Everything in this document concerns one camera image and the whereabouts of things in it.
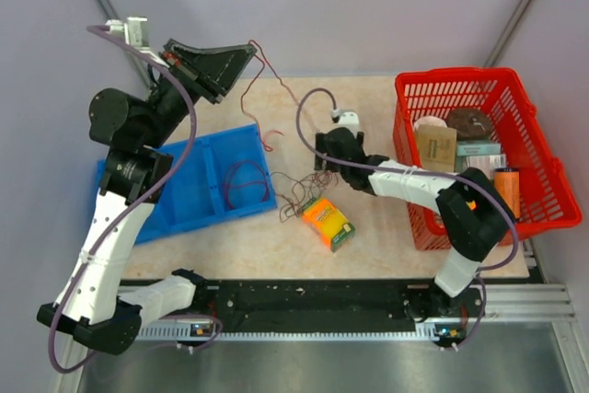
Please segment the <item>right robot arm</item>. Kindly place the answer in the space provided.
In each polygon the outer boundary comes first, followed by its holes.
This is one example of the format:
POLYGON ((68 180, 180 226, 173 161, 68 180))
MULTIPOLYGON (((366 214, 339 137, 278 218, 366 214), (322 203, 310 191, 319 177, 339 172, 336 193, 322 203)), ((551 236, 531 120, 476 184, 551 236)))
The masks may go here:
POLYGON ((345 127, 315 135, 315 167, 338 173, 354 190, 400 199, 441 218, 450 242, 445 263, 434 276, 429 301, 443 316, 464 301, 490 252, 514 233, 515 215, 487 176, 477 168, 444 173, 402 165, 364 152, 364 136, 345 127))

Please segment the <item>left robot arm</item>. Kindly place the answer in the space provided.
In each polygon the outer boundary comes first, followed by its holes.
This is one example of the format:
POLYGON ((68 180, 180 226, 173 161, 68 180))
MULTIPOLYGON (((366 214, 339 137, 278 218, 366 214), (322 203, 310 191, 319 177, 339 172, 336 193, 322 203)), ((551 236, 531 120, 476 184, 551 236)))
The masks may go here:
POLYGON ((216 104, 256 55, 250 44, 197 49, 169 40, 159 54, 159 78, 148 98, 105 88, 88 110, 91 140, 108 147, 95 212, 69 282, 40 306, 37 320, 88 349, 118 355, 140 329, 175 311, 199 316, 209 303, 205 280, 178 269, 166 279, 119 295, 122 273, 165 183, 187 160, 160 147, 204 98, 216 104))

